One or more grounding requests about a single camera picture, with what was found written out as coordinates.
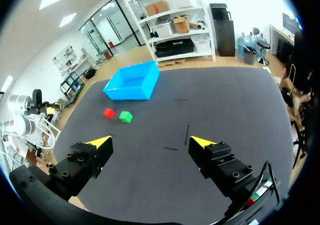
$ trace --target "trash bin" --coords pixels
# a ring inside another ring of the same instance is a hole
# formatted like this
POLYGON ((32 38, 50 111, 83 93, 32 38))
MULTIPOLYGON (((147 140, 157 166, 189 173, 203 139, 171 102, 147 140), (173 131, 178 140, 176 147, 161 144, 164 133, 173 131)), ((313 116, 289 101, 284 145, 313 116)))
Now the trash bin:
POLYGON ((257 51, 251 46, 246 46, 243 48, 243 52, 244 52, 244 58, 243 58, 244 62, 249 65, 255 64, 257 51))

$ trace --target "blue plastic bin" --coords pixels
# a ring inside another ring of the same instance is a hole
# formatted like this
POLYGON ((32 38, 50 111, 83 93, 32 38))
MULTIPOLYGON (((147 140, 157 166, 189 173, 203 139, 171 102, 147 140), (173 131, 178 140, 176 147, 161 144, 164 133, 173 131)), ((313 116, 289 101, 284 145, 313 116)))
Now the blue plastic bin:
POLYGON ((104 87, 111 100, 149 100, 159 77, 156 61, 119 69, 104 87))

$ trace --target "black bag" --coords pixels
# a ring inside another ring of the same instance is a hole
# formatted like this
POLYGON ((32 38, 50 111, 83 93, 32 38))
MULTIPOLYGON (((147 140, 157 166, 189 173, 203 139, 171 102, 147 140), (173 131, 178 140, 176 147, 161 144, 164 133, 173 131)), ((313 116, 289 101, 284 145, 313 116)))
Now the black bag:
POLYGON ((165 41, 155 46, 156 56, 158 58, 173 56, 178 54, 186 54, 194 51, 194 43, 191 39, 177 39, 165 41))
POLYGON ((93 68, 90 68, 88 71, 86 71, 83 75, 85 79, 90 79, 96 74, 96 70, 93 68))

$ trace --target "red cube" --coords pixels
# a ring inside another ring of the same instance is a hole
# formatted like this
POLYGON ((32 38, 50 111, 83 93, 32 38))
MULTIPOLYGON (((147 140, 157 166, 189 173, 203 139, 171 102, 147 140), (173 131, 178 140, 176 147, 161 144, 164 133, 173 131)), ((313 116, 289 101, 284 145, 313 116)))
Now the red cube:
POLYGON ((105 116, 105 117, 107 117, 108 119, 113 119, 114 118, 114 116, 115 116, 115 111, 113 111, 112 109, 110 109, 110 108, 107 108, 106 110, 104 110, 104 113, 103 113, 103 115, 105 116))

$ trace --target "wooden floor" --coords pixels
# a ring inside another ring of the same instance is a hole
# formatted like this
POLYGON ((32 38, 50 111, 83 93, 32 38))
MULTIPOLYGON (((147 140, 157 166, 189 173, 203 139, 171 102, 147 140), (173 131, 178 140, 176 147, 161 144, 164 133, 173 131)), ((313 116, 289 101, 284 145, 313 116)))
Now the wooden floor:
MULTIPOLYGON (((285 65, 281 63, 276 56, 274 55, 267 55, 267 59, 270 61, 270 65, 268 66, 272 72, 272 75, 280 76, 282 73, 285 65)), ((99 81, 104 81, 107 79, 110 79, 115 72, 123 67, 127 67, 133 64, 143 63, 147 61, 151 61, 152 58, 149 54, 148 49, 146 46, 141 46, 126 52, 123 52, 117 56, 112 57, 110 60, 106 60, 100 65, 100 69, 97 70, 95 76, 85 82, 85 86, 80 93, 77 101, 74 105, 72 105, 69 108, 64 109, 60 113, 61 120, 59 124, 57 125, 58 129, 61 131, 63 130, 66 122, 68 121, 70 115, 74 111, 74 109, 77 107, 78 103, 81 101, 81 99, 84 97, 86 92, 89 90, 90 86, 99 81)), ((262 68, 262 64, 255 62, 254 65, 247 65, 243 62, 242 59, 238 57, 216 57, 216 61, 212 61, 212 57, 194 57, 194 58, 188 58, 184 63, 181 64, 174 64, 169 65, 166 67, 160 67, 160 71, 166 71, 166 70, 174 70, 174 69, 185 69, 185 68, 210 68, 210 67, 254 67, 254 68, 262 68)), ((283 87, 292 87, 292 83, 289 79, 286 79, 284 81, 284 84, 281 84, 283 87)), ((299 119, 295 118, 293 115, 293 110, 291 108, 287 108, 290 119, 299 121, 299 119)), ((294 183, 295 179, 297 178, 302 165, 304 163, 304 159, 299 160, 296 168, 292 171, 291 175, 291 181, 290 186, 294 183)), ((77 198, 72 198, 70 202, 79 208, 85 209, 85 207, 81 204, 81 202, 77 198)))

